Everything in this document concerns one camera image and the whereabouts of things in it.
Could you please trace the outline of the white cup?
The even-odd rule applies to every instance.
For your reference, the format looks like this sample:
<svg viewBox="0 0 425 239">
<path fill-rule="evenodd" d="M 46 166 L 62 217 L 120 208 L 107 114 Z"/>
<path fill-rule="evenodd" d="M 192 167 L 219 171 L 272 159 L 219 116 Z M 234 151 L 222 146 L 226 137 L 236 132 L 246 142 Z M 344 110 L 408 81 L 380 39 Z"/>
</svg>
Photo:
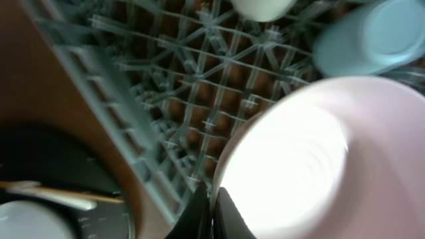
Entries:
<svg viewBox="0 0 425 239">
<path fill-rule="evenodd" d="M 230 0 L 235 11 L 249 20 L 270 22 L 283 17 L 298 0 Z"/>
</svg>

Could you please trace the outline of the light blue cup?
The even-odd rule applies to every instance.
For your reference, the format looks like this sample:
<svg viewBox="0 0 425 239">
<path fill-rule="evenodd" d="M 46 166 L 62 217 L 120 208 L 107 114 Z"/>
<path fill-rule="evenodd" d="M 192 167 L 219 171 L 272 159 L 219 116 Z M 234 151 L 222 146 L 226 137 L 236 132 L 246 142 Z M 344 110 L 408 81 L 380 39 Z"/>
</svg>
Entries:
<svg viewBox="0 0 425 239">
<path fill-rule="evenodd" d="M 381 74 L 424 55 L 424 2 L 375 1 L 316 39 L 312 61 L 326 77 Z"/>
</svg>

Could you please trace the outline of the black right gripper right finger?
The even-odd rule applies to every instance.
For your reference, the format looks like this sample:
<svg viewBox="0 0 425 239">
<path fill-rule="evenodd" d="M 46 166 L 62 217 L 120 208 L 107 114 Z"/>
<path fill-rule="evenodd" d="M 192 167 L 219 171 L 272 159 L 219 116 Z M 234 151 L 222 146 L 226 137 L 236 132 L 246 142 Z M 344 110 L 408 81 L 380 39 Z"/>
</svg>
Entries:
<svg viewBox="0 0 425 239">
<path fill-rule="evenodd" d="M 224 187 L 219 189 L 214 206 L 212 235 L 214 239 L 256 239 Z"/>
</svg>

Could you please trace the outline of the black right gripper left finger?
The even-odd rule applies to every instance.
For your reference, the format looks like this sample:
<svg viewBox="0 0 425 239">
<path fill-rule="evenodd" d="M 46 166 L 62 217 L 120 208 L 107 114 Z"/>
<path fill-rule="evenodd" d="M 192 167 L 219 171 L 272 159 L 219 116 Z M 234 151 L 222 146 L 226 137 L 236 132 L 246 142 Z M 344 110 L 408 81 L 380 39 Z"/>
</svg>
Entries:
<svg viewBox="0 0 425 239">
<path fill-rule="evenodd" d="M 200 184 L 165 239 L 211 239 L 211 222 L 207 186 Z"/>
</svg>

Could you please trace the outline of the pink small bowl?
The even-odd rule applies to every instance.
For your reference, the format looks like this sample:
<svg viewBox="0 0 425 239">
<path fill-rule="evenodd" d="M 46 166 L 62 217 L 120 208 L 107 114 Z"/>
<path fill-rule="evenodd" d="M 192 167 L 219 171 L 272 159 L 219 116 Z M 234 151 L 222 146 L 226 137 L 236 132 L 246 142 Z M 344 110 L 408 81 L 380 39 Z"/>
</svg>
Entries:
<svg viewBox="0 0 425 239">
<path fill-rule="evenodd" d="M 255 238 L 423 238 L 424 96 L 378 76 L 305 86 L 236 131 L 213 185 Z"/>
</svg>

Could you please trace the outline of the wooden chopstick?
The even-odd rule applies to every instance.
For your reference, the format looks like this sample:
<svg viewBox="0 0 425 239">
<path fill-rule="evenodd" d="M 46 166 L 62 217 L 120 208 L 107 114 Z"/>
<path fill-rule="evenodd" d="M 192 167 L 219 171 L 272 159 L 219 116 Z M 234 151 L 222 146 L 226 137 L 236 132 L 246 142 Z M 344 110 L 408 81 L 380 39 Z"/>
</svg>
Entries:
<svg viewBox="0 0 425 239">
<path fill-rule="evenodd" d="M 77 197 L 82 199 L 91 199 L 91 200 L 112 202 L 112 203 L 124 203 L 124 200 L 120 198 L 107 197 L 104 195 L 95 195 L 91 193 L 83 193 L 83 192 L 77 192 L 77 191 L 69 191 L 64 189 L 55 189 L 55 188 L 49 188 L 49 187 L 43 187 L 43 186 L 31 186 L 31 185 L 25 185 L 24 182 L 18 182 L 18 181 L 16 182 L 1 181 L 1 188 L 30 190 L 34 192 L 40 192 L 40 193 L 56 193 L 60 195 L 66 195 L 66 196 Z"/>
</svg>

